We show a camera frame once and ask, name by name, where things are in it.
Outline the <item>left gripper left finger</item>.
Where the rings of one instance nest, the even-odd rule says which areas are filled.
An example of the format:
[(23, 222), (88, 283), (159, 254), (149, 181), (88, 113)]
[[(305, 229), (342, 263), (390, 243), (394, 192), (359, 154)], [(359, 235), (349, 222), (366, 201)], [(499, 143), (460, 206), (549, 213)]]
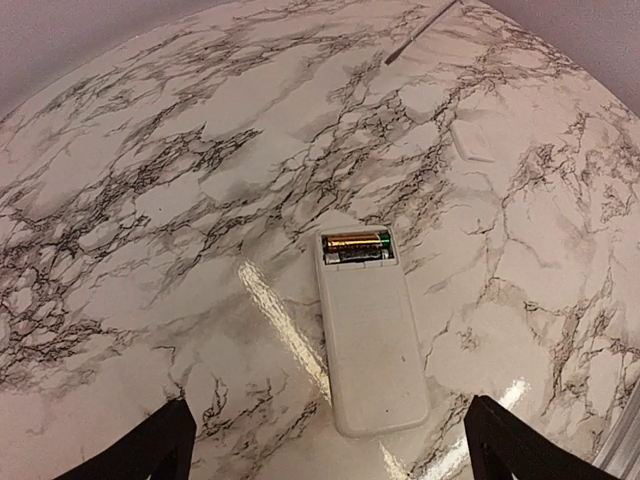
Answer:
[(174, 399), (58, 479), (187, 479), (195, 435), (196, 423), (187, 402)]

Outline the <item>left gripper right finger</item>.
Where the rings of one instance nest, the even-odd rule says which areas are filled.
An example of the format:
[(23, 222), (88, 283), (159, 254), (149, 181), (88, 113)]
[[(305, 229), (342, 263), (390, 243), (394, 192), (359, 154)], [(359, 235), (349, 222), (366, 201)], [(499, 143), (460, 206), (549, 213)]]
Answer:
[(556, 446), (487, 395), (473, 397), (464, 427), (475, 479), (613, 477)]

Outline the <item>white remote control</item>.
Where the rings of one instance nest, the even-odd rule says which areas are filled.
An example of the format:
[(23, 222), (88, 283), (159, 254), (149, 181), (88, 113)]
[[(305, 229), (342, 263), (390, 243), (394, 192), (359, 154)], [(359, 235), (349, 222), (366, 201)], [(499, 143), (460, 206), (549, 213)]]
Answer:
[[(322, 236), (386, 230), (388, 260), (326, 265)], [(392, 230), (351, 226), (314, 239), (326, 354), (338, 431), (370, 437), (422, 424), (429, 400), (409, 289)]]

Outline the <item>white battery compartment cover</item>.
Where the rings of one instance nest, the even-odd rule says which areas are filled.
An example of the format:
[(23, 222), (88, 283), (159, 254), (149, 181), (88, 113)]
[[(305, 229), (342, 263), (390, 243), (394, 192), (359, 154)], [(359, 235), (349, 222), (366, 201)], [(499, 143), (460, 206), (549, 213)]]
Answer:
[(493, 163), (494, 154), (484, 131), (475, 123), (456, 119), (450, 131), (459, 156), (465, 161)]

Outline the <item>clear handle screwdriver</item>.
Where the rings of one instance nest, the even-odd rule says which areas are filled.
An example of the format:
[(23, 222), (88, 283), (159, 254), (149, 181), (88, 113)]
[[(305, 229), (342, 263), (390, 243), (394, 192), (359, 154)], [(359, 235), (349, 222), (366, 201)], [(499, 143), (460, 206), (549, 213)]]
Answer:
[(423, 34), (428, 28), (430, 28), (440, 17), (442, 17), (447, 11), (449, 11), (457, 0), (445, 1), (438, 6), (436, 10), (420, 25), (414, 32), (412, 32), (408, 38), (393, 52), (391, 52), (384, 61), (385, 65), (391, 65), (395, 62), (400, 55), (408, 48), (421, 34)]

